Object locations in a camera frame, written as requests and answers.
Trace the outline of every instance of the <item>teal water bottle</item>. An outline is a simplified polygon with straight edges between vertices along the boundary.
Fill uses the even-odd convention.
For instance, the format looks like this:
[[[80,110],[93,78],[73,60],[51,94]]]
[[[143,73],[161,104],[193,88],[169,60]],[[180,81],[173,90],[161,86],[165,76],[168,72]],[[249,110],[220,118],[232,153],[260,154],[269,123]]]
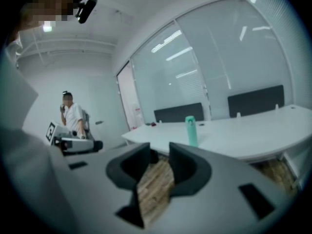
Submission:
[[[195,117],[187,116],[185,118],[185,124],[187,129],[187,135],[189,137],[189,145],[198,147]]]

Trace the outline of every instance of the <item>black chair backrest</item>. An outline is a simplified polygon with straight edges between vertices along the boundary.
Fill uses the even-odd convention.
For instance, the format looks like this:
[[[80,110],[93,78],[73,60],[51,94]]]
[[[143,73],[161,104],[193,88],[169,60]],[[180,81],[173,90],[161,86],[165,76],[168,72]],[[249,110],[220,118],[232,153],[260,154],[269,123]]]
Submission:
[[[204,120],[201,103],[155,110],[154,114],[157,122],[184,122],[187,116],[194,116],[197,121]]]
[[[237,113],[240,113],[241,116],[247,116],[274,110],[276,104],[278,107],[285,105],[284,87],[278,85],[229,96],[228,103],[231,118],[236,117]]]

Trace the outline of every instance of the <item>doorway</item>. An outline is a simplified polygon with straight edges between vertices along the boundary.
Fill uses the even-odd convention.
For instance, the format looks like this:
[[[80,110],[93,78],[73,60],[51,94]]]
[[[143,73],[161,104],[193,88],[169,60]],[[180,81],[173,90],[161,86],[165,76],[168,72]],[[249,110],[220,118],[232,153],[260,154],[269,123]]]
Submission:
[[[129,129],[134,130],[144,124],[140,104],[137,97],[135,80],[130,62],[117,75],[123,109]]]

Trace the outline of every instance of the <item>white wall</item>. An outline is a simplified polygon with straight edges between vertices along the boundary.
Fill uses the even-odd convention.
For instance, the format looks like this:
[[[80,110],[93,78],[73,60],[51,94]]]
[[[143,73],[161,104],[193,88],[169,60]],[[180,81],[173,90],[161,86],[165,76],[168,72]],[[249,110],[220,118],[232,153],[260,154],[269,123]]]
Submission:
[[[110,57],[95,54],[43,57],[49,65],[43,66],[37,55],[19,61],[22,75],[39,94],[23,130],[45,141],[50,121],[61,123],[59,107],[62,92],[67,90],[73,94],[74,102],[90,114],[91,133],[95,139],[104,142],[105,149],[124,143],[121,135],[128,128],[116,80],[112,76]],[[104,123],[95,125],[100,120]]]
[[[217,0],[156,0],[151,1],[136,18],[130,32],[119,40],[112,58],[113,74],[116,75],[130,56],[156,31],[178,16],[201,5]]]

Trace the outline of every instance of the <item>white table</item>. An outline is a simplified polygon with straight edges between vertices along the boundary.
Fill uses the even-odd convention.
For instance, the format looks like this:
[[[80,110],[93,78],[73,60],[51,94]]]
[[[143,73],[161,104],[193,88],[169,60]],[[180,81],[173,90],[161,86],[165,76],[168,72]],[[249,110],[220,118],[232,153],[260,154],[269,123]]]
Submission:
[[[199,148],[246,161],[260,161],[312,137],[312,111],[296,105],[240,118],[197,122]],[[169,153],[169,142],[188,145],[185,123],[143,125],[122,135]]]

